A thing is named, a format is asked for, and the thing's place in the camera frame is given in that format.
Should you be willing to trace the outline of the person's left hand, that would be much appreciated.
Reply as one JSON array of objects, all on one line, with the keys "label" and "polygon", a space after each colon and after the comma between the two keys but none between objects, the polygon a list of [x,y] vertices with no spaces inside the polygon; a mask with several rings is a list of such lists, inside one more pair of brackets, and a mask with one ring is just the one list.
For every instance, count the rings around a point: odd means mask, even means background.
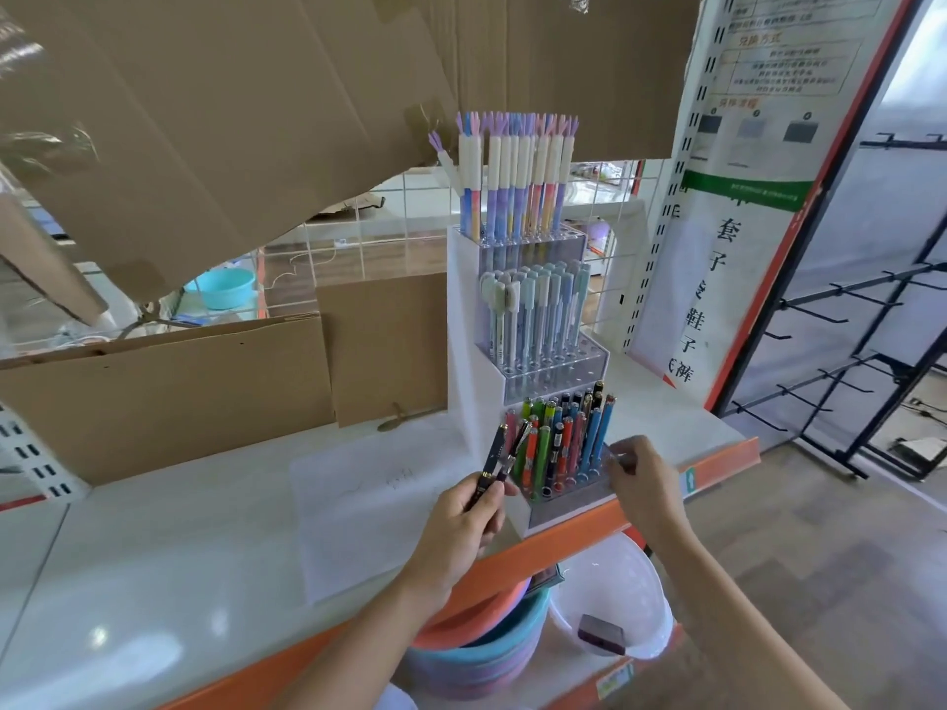
[{"label": "person's left hand", "polygon": [[457,582],[505,522],[505,510],[488,512],[484,508],[484,495],[469,512],[464,512],[476,477],[469,475],[438,496],[416,548],[399,575],[435,609],[446,605]]}]

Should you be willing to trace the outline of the person's right hand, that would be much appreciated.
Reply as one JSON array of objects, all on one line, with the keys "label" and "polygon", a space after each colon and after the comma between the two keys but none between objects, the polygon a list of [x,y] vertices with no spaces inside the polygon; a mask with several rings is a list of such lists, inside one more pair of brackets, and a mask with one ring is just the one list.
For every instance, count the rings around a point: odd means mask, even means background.
[{"label": "person's right hand", "polygon": [[682,537],[692,535],[679,486],[679,472],[657,453],[645,435],[624,438],[609,445],[605,463],[623,466],[636,475],[635,512],[623,512],[626,520],[657,553]]}]

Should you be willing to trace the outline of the black pen with gold trim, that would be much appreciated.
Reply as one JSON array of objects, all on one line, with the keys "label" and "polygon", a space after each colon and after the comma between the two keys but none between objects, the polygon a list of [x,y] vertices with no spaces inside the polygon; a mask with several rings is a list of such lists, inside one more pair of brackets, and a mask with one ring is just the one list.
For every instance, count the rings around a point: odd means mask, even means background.
[{"label": "black pen with gold trim", "polygon": [[487,459],[480,471],[480,474],[476,477],[476,485],[473,495],[466,502],[463,508],[464,512],[469,512],[494,483],[497,468],[500,464],[501,455],[504,452],[506,445],[509,428],[509,424],[505,422],[498,426],[496,433],[492,438]]}]

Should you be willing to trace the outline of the group of colourful click pens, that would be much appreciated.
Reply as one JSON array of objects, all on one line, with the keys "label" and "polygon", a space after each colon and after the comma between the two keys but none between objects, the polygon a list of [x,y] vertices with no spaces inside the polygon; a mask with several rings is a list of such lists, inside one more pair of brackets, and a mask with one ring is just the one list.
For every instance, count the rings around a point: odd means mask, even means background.
[{"label": "group of colourful click pens", "polygon": [[570,392],[528,396],[503,410],[506,447],[527,425],[510,476],[527,501],[548,502],[604,482],[605,435],[616,397],[604,380]]}]

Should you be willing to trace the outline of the brown paper twine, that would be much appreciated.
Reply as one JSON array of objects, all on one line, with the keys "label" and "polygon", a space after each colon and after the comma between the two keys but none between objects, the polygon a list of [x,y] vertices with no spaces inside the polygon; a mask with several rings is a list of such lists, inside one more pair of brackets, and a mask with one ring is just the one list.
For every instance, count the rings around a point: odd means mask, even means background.
[{"label": "brown paper twine", "polygon": [[409,413],[400,404],[396,402],[392,403],[392,408],[394,411],[393,417],[390,417],[386,419],[385,421],[383,421],[382,423],[380,423],[376,428],[377,432],[389,432],[389,431],[400,428],[400,426],[410,421],[420,419],[422,417],[430,417],[432,415],[439,414],[447,410],[446,406],[441,405],[441,406],[422,409],[420,411]]}]

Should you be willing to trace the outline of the dark purple small box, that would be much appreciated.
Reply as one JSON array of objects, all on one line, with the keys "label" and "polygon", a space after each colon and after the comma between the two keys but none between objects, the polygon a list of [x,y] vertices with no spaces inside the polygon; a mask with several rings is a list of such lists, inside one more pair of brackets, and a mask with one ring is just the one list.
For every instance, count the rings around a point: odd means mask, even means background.
[{"label": "dark purple small box", "polygon": [[585,645],[607,655],[625,656],[627,650],[624,629],[588,613],[582,615],[577,637]]}]

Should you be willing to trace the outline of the stack of coloured plastic basins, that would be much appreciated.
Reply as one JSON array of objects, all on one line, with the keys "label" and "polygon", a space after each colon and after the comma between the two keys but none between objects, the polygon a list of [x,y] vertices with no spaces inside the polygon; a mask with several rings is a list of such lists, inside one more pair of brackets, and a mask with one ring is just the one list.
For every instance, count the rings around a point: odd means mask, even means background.
[{"label": "stack of coloured plastic basins", "polygon": [[444,650],[410,649],[405,657],[413,682],[444,700],[473,701],[509,687],[539,644],[551,588],[527,595],[481,638]]}]

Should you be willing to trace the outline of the white tiered pen display stand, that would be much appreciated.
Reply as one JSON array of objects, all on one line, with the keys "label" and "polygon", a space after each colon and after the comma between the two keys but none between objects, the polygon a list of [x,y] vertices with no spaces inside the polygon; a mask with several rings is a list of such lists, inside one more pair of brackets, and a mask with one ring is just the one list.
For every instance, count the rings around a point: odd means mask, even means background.
[{"label": "white tiered pen display stand", "polygon": [[[603,365],[594,366],[589,361],[564,364],[512,378],[501,373],[481,347],[486,338],[487,315],[476,289],[480,273],[582,261],[585,242],[585,235],[566,226],[552,236],[506,242],[480,243],[464,236],[458,227],[448,231],[448,413],[475,457],[484,455],[486,461],[506,407],[528,396],[570,392],[604,380],[609,352],[597,342],[607,354]],[[510,480],[513,452],[524,447],[528,428],[522,426],[515,436],[515,446],[505,446],[501,455],[497,469]],[[527,501],[520,492],[508,517],[518,536],[527,538],[613,499],[605,474],[603,483],[548,502]]]}]

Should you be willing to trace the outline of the small upright cardboard panel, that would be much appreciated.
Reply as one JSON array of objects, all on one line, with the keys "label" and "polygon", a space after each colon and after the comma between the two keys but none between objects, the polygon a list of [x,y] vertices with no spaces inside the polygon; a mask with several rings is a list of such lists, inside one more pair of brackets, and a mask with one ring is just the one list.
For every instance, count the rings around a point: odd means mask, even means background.
[{"label": "small upright cardboard panel", "polygon": [[321,286],[316,301],[340,427],[446,407],[445,273]]}]

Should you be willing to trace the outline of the white printed poster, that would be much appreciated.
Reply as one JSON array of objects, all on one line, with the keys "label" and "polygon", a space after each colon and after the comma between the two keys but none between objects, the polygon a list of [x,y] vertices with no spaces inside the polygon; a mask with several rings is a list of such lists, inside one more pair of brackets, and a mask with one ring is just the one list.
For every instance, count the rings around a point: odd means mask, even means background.
[{"label": "white printed poster", "polygon": [[914,0],[734,0],[633,359],[709,410]]}]

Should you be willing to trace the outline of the row of purple-topped pastel pens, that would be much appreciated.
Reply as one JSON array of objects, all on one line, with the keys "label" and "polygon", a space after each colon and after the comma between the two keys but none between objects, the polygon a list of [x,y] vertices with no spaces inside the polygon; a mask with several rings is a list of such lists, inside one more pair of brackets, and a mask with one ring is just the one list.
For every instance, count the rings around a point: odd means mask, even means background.
[{"label": "row of purple-topped pastel pens", "polygon": [[539,112],[458,112],[422,134],[460,202],[460,232],[479,242],[556,233],[580,120]]}]

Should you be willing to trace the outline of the long low cardboard panel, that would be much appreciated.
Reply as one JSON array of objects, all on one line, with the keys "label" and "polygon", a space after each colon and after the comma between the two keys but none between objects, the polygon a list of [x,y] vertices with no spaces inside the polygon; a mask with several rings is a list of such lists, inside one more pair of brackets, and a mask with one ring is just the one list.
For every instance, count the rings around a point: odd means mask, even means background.
[{"label": "long low cardboard panel", "polygon": [[335,419],[316,314],[0,360],[0,406],[92,487]]}]

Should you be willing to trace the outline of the white perforated shelf upright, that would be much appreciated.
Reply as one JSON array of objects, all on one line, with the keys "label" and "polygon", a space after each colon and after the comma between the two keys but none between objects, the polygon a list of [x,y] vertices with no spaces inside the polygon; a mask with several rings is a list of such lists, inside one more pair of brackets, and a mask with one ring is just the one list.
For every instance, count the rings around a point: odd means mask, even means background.
[{"label": "white perforated shelf upright", "polygon": [[647,236],[637,249],[633,273],[625,292],[630,305],[629,327],[622,350],[633,357],[635,342],[643,336],[646,302],[652,293],[653,275],[663,251],[670,224],[675,221],[674,208],[681,203],[682,178],[692,156],[694,129],[699,123],[715,70],[732,18],[734,0],[702,0],[694,35],[692,52],[686,68],[685,81],[674,129],[669,159],[661,162],[656,188],[647,213]]}]

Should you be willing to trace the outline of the white shelf with orange edge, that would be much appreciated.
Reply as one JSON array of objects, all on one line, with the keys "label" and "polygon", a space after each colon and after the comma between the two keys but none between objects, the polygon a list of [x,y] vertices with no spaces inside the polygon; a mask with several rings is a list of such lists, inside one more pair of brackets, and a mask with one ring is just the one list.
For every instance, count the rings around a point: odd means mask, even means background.
[{"label": "white shelf with orange edge", "polygon": [[269,707],[400,569],[306,600],[289,465],[379,424],[0,513],[0,710]]}]

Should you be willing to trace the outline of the large hanging cardboard sheet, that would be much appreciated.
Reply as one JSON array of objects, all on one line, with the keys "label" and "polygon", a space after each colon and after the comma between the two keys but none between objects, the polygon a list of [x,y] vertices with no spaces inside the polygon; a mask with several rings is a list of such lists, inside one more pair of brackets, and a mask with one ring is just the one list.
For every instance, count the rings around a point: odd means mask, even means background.
[{"label": "large hanging cardboard sheet", "polygon": [[700,0],[0,0],[0,260],[105,310],[2,173],[136,302],[431,163],[458,112],[669,157]]}]

